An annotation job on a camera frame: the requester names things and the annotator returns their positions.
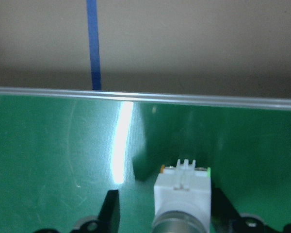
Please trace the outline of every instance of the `beige wall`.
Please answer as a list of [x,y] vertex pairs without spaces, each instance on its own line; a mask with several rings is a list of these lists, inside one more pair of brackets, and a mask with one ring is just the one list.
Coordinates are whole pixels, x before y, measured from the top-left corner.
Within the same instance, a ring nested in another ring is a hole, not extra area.
[[[97,0],[103,90],[291,98],[291,0]],[[85,0],[0,0],[0,85],[91,89]]]
[[0,0],[0,85],[92,89],[86,0]]
[[291,98],[291,0],[98,0],[107,90]]

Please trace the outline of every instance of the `white plastic housing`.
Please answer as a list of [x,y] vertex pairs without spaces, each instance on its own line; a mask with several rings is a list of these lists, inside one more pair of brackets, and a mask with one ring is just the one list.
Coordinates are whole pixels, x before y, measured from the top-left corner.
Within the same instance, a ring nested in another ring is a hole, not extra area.
[[155,216],[169,211],[182,211],[196,217],[210,232],[210,168],[195,170],[196,161],[185,159],[177,167],[165,167],[154,184]]

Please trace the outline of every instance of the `green board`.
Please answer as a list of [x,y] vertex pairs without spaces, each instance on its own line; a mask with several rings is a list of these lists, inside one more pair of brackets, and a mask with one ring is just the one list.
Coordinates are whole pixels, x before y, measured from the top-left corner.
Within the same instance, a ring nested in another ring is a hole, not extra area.
[[69,232],[119,189],[120,233],[151,231],[177,158],[210,166],[240,213],[291,222],[291,111],[0,95],[0,233]]

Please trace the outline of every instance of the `metal cylinder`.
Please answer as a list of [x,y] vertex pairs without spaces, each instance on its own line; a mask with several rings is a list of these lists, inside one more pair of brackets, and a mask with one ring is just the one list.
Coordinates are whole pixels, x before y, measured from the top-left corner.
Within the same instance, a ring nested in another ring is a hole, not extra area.
[[152,233],[206,233],[195,217],[185,212],[170,211],[154,219]]

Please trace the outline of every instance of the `blue tape strip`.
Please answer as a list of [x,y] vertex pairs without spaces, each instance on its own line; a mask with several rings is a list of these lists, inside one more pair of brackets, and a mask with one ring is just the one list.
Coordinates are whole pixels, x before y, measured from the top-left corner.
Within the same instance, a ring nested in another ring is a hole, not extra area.
[[99,60],[99,39],[98,19],[96,0],[86,0],[87,23],[89,37],[89,53],[91,59],[91,74],[93,90],[101,90],[100,60]]

